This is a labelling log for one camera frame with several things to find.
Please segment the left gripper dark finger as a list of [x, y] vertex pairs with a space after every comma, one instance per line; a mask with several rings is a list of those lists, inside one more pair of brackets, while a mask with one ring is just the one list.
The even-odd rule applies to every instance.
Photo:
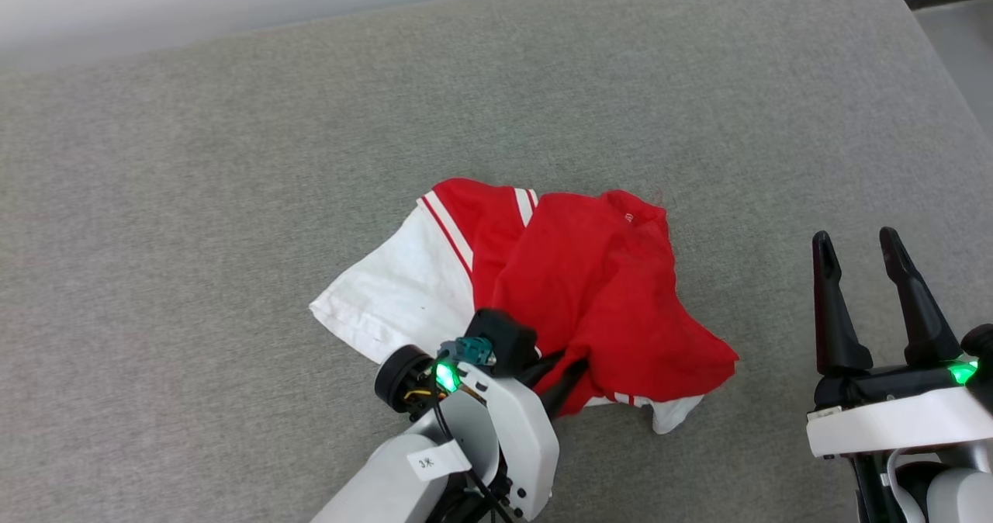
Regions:
[[564, 354], [564, 350], [556, 351], [548, 355], [543, 355], [536, 361], [528, 364], [528, 366], [525, 366], [524, 371], [521, 372], [522, 384], [532, 390], [542, 388], [544, 386], [542, 380], [553, 372]]
[[541, 403], [549, 420], [555, 420], [562, 413], [569, 396], [588, 369], [588, 361], [579, 359], [568, 364], [561, 376], [541, 393]]

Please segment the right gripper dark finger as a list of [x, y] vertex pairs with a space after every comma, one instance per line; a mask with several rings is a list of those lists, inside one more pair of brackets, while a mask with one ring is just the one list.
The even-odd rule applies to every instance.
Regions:
[[871, 352], [859, 343], [840, 286], [842, 269], [826, 230], [812, 238], [817, 372], [823, 376], [866, 373]]
[[896, 286], [903, 312], [907, 335], [904, 357], [908, 366], [936, 366], [957, 360], [964, 351], [898, 231], [884, 227], [880, 229], [879, 240], [884, 269]]

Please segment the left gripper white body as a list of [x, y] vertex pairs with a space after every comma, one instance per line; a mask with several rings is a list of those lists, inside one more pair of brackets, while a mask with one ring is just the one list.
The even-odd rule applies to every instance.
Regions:
[[452, 435], [479, 477], [496, 482], [499, 466], [510, 480], [508, 509], [535, 520], [550, 501], [559, 442], [535, 392], [515, 378], [494, 378], [461, 362], [452, 396]]

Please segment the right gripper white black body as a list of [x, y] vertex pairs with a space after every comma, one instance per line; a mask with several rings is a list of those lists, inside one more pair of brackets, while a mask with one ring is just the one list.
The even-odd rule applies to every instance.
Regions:
[[976, 361], [955, 361], [939, 371], [950, 376], [950, 388], [810, 413], [810, 452], [815, 457], [861, 455], [993, 439], [993, 414], [965, 386], [977, 368]]

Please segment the red and white basketball jersey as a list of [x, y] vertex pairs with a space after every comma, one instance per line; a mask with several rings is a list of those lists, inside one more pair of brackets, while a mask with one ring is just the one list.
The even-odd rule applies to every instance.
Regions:
[[648, 406], [663, 435], [738, 361], [685, 310], [676, 286], [666, 211], [631, 193], [539, 195], [450, 178], [310, 310], [375, 363], [408, 344], [435, 353], [476, 311], [501, 310], [535, 329], [539, 357], [588, 363], [564, 414]]

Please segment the white paper label tag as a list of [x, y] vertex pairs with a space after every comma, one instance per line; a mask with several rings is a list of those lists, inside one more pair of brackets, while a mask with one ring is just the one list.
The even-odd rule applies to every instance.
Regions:
[[439, 480], [454, 473], [467, 473], [472, 469], [471, 460], [465, 455], [457, 439], [409, 453], [407, 460], [415, 476], [422, 482]]

